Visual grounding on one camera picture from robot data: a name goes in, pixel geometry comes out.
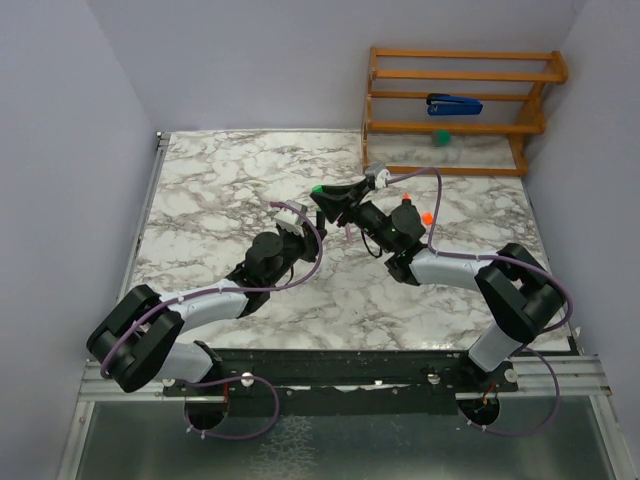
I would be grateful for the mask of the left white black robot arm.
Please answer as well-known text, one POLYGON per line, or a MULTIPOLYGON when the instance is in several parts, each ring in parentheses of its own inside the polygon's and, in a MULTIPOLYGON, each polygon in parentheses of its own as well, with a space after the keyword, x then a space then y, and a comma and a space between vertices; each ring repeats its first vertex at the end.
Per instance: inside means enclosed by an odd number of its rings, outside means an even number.
POLYGON ((180 334, 219 320, 255 313, 272 293, 294 287, 281 281, 299 261, 319 267, 325 216, 309 222, 294 204, 278 212, 275 231, 252 241, 231 273, 208 287, 161 294, 147 284, 132 288, 89 335, 86 349, 101 374, 126 393, 154 380, 176 380, 195 392, 214 392, 223 376, 222 359, 202 341, 181 343, 180 334))

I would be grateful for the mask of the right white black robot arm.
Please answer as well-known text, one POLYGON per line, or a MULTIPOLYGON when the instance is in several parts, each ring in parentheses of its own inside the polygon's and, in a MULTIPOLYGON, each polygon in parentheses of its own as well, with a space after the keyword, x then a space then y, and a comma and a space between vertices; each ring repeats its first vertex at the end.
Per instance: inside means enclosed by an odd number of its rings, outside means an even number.
POLYGON ((385 266, 399 283, 447 285, 481 293, 494 323, 474 342, 469 360, 459 367, 461 383, 481 391, 491 384, 496 369, 511 354, 550 331, 548 323, 563 307, 572 312, 569 294, 517 243, 495 254, 438 250, 432 245, 435 229, 426 229, 409 198, 389 214, 364 198, 374 182, 346 186, 317 186, 311 198, 338 226, 353 224, 365 238, 391 256, 385 266))

